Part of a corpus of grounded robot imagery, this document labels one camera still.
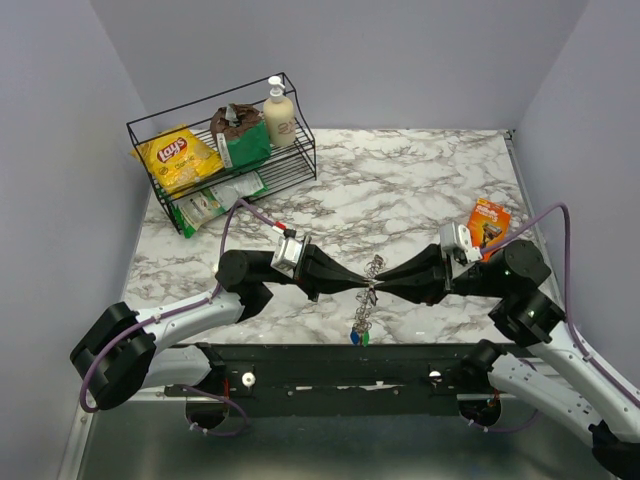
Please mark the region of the metal disc with key rings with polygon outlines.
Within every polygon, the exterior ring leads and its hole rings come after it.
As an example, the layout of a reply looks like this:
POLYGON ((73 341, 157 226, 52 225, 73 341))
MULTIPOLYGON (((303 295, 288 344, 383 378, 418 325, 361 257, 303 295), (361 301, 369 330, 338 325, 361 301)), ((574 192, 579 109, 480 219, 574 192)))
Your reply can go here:
POLYGON ((375 277, 383 271, 384 267, 385 260, 380 255, 375 254, 373 259, 369 261, 364 268, 367 286, 356 295, 358 307, 355 311, 354 323, 352 325, 352 332, 357 337, 357 344, 365 343, 364 337, 368 335, 371 329, 371 322, 369 318, 372 309, 377 304, 375 277))

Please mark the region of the cream soap pump bottle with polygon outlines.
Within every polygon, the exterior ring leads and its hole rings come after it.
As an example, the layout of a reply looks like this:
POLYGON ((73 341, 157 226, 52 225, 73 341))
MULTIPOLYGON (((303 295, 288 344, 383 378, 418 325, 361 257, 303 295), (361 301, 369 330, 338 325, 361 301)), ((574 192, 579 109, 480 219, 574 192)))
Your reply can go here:
POLYGON ((294 105, 285 95, 280 76, 270 76, 267 82, 269 96, 263 104, 263 116, 270 142, 276 147, 290 146, 296 138, 294 105))

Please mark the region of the green brown coffee bag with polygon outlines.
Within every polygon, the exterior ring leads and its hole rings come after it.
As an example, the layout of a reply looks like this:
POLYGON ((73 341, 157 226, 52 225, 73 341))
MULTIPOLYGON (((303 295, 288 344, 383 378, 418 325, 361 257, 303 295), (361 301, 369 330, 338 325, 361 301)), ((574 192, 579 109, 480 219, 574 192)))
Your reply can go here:
POLYGON ((262 113, 249 104, 220 107, 210 121, 210 132, 224 167, 242 170, 271 156, 271 144, 262 113))

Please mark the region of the yellow chips bag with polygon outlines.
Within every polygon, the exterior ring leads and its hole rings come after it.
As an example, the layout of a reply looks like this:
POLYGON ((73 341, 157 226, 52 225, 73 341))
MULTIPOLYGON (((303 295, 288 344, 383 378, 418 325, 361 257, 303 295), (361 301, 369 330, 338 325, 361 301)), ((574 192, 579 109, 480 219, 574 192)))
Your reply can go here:
POLYGON ((130 155, 141 162, 170 195, 178 194, 225 169, 220 154, 185 124, 142 143, 130 155))

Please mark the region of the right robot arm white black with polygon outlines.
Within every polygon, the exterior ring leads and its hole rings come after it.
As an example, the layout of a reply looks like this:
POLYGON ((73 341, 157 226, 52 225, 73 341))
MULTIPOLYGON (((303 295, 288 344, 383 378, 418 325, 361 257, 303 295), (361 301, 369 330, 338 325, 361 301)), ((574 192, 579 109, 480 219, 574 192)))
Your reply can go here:
POLYGON ((481 340, 447 378, 471 391, 502 390, 563 424, 591 447, 596 461, 619 479, 639 476, 639 406, 594 365, 583 340, 571 338, 568 314, 540 290, 550 276, 531 241, 515 240, 484 261, 479 248, 431 244, 400 266, 376 275, 377 289, 412 303, 435 305, 448 295, 497 299, 489 313, 498 331, 543 360, 559 385, 514 355, 481 340))

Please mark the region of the orange razor box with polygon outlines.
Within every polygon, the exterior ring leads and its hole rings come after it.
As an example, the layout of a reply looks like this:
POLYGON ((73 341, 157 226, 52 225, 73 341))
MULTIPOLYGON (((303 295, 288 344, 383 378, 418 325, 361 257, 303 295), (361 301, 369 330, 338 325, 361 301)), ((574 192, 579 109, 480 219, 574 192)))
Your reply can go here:
POLYGON ((480 250, 503 240, 511 221, 510 211, 505 207, 479 198, 467 222, 472 245, 480 250))

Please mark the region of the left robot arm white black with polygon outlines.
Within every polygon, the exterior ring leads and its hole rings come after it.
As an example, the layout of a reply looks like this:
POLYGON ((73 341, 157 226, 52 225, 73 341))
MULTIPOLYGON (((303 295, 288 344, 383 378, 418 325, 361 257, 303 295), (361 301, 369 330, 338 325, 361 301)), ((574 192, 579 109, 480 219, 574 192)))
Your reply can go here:
POLYGON ((215 279, 214 288, 168 305, 134 310, 120 301, 107 307, 70 353, 82 379, 82 409, 113 409, 157 385, 182 383, 201 395, 214 393, 222 380, 217 365, 191 361, 187 369, 171 374, 162 360, 185 339, 257 316, 273 297, 271 283, 293 285, 311 301, 369 285, 308 238, 286 236, 272 250, 222 253, 215 279))

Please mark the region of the green white snack packet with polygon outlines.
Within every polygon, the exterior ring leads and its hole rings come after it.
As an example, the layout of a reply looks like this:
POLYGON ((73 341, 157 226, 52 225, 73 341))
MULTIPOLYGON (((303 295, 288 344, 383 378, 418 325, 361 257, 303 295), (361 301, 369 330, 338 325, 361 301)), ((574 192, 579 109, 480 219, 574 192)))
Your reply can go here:
POLYGON ((239 175, 209 189, 214 209, 228 211, 240 198, 249 198, 267 191, 257 171, 239 175))

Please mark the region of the blue key tag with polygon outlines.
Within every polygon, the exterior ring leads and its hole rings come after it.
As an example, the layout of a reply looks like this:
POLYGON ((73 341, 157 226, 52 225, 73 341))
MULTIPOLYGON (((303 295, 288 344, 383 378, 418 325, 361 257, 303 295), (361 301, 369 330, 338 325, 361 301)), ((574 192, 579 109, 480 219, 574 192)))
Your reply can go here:
POLYGON ((361 336, 356 330, 352 330, 350 334, 350 340, 354 345, 361 344, 361 336))

